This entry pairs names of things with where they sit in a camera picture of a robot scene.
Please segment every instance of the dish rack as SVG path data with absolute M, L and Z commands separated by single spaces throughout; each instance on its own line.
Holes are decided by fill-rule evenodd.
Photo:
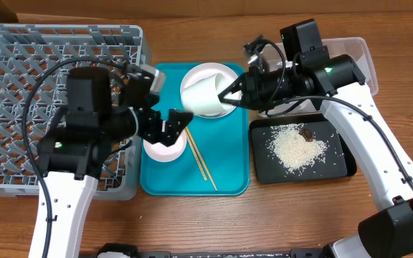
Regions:
M 39 193 L 37 177 L 22 141 L 25 100 L 50 67 L 85 56 L 116 63 L 127 61 L 132 65 L 151 62 L 150 48 L 138 26 L 0 24 L 0 196 Z M 65 83 L 69 70 L 89 65 L 89 62 L 67 64 L 49 76 L 38 90 L 36 102 L 30 105 L 27 128 L 35 154 L 39 139 L 49 129 L 50 118 L 67 104 Z M 118 87 L 113 88 L 111 95 L 115 104 Z M 136 194 L 141 139 L 131 140 L 131 147 L 104 162 L 95 199 L 128 200 Z

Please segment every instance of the blue placemat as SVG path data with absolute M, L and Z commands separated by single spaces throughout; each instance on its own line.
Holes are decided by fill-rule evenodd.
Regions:
M 167 119 L 168 109 L 183 110 L 179 88 L 184 75 L 200 64 L 158 64 L 166 73 L 160 102 L 154 110 Z M 238 64 L 224 64 L 238 75 L 245 72 Z M 212 175 L 218 191 L 210 180 L 205 181 L 189 146 L 175 161 L 160 163 L 143 150 L 141 186 L 148 194 L 158 196 L 234 196 L 250 184 L 250 151 L 248 143 L 248 110 L 237 107 L 222 118 L 195 116 L 189 130 Z

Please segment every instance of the chopsticks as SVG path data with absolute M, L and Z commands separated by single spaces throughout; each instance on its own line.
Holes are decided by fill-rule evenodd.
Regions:
M 203 164 L 203 166 L 205 167 L 206 174 L 208 175 L 209 180 L 212 182 L 214 190 L 218 191 L 218 188 L 216 187 L 216 184 L 214 183 L 212 175 L 209 173 L 208 167 L 205 164 L 205 161 L 200 154 L 200 150 L 197 148 L 197 144 L 195 143 L 194 138 L 192 138 L 191 131 L 189 130 L 187 126 L 184 130 L 186 131 L 187 141 L 189 142 L 189 145 L 191 146 L 191 150 L 192 150 L 192 153 L 194 154 L 195 161 L 197 162 L 197 165 L 199 165 L 200 172 L 202 176 L 204 177 L 204 180 L 206 181 L 207 177 L 205 176 L 205 172 L 204 172 L 204 169 L 201 167 L 201 164 Z

